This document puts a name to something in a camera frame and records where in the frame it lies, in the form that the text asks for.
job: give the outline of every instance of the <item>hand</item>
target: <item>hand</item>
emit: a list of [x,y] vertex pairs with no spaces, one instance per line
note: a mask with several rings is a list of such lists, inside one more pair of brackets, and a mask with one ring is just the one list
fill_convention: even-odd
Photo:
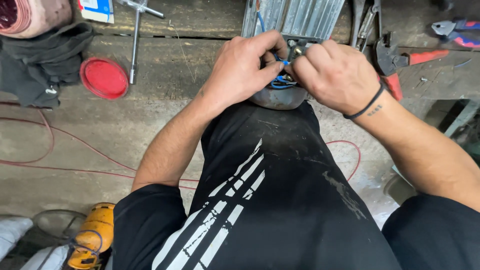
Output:
[[[212,74],[196,98],[207,99],[208,104],[224,110],[262,90],[284,67],[275,60],[272,49],[278,57],[287,57],[287,44],[276,30],[225,42],[217,53]],[[262,69],[261,57],[266,63]]]
[[346,115],[364,109],[380,89],[377,73],[365,56],[332,40],[310,46],[285,71],[320,104]]

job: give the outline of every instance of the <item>red extension cord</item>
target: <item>red extension cord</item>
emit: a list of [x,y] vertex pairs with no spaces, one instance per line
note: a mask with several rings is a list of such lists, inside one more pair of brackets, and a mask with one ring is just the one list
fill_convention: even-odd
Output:
[[[137,170],[133,169],[133,168],[130,168],[128,166],[125,166],[111,158],[109,158],[108,156],[106,156],[105,154],[101,153],[100,151],[98,151],[97,149],[93,148],[91,145],[89,145],[88,143],[86,143],[85,141],[83,141],[82,139],[80,139],[79,137],[73,135],[73,134],[70,134],[64,130],[61,130],[59,128],[56,128],[56,127],[53,127],[53,126],[50,126],[47,122],[47,120],[45,119],[45,116],[42,114],[42,112],[40,110],[37,110],[38,114],[40,114],[40,117],[42,118],[43,120],[43,123],[38,123],[38,122],[34,122],[34,121],[30,121],[30,120],[25,120],[25,119],[16,119],[16,118],[8,118],[8,117],[0,117],[0,120],[8,120],[8,121],[17,121],[17,122],[24,122],[24,123],[32,123],[32,124],[37,124],[37,125],[43,125],[45,127],[47,127],[48,129],[48,132],[50,133],[50,138],[51,138],[51,142],[50,142],[50,147],[48,148],[48,151],[45,153],[45,155],[41,156],[40,158],[36,159],[36,160],[30,160],[30,161],[9,161],[9,160],[0,160],[0,164],[5,164],[5,165],[12,165],[12,166],[18,166],[18,167],[28,167],[28,168],[39,168],[39,169],[50,169],[50,170],[61,170],[61,171],[71,171],[71,172],[89,172],[89,173],[99,173],[99,174],[108,174],[108,175],[115,175],[115,176],[122,176],[122,177],[127,177],[127,178],[134,178],[133,176],[129,176],[129,175],[124,175],[124,174],[119,174],[119,173],[112,173],[112,172],[100,172],[100,171],[88,171],[88,170],[78,170],[78,169],[65,169],[65,168],[55,168],[55,167],[44,167],[44,166],[34,166],[34,165],[28,165],[30,163],[34,163],[34,162],[37,162],[37,161],[40,161],[42,160],[43,158],[45,158],[48,154],[50,154],[52,151],[53,151],[53,147],[55,146],[55,136],[53,135],[53,130],[57,130],[57,131],[60,131],[62,133],[65,133],[69,136],[71,136],[72,138],[78,140],[79,142],[83,143],[85,146],[87,146],[89,149],[91,149],[92,151],[94,151],[95,153],[97,153],[98,155],[108,159],[109,161],[121,166],[121,167],[124,167],[132,172],[137,172]],[[355,169],[353,170],[352,174],[350,175],[350,177],[347,179],[347,181],[349,181],[352,176],[355,174],[355,172],[357,171],[359,165],[360,165],[360,161],[361,161],[361,152],[360,152],[360,148],[358,148],[358,146],[352,142],[349,142],[349,141],[344,141],[344,140],[339,140],[339,141],[331,141],[331,142],[328,142],[326,144],[332,144],[332,143],[348,143],[348,144],[351,144],[355,147],[355,149],[357,149],[358,153],[359,153],[359,160],[357,162],[357,166],[355,167]],[[198,182],[198,180],[193,180],[193,179],[180,179],[180,181],[185,181],[185,182]],[[191,190],[195,190],[196,188],[193,188],[193,187],[187,187],[187,186],[179,186],[181,188],[185,188],[185,189],[191,189]]]

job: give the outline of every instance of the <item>black t-shirt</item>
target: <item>black t-shirt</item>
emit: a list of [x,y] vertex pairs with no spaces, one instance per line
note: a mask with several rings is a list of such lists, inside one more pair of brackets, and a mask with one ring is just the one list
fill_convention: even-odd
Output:
[[381,232],[319,129],[307,102],[225,110],[202,136],[188,217],[161,184],[116,205],[113,269],[480,269],[479,212],[419,195]]

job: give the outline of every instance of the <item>tattoo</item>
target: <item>tattoo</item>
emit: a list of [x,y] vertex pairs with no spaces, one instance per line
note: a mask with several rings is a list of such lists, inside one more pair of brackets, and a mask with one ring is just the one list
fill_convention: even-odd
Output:
[[368,116],[372,116],[374,115],[376,112],[378,112],[381,108],[383,108],[380,104],[377,105],[377,107],[375,107],[375,109],[373,109],[371,112],[369,112],[367,115]]

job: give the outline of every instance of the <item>dark rag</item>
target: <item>dark rag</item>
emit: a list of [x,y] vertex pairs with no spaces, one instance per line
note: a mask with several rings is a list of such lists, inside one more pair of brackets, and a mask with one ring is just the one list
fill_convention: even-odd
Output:
[[76,23],[34,38],[2,38],[0,91],[21,106],[58,107],[59,84],[80,80],[80,52],[93,36],[90,24]]

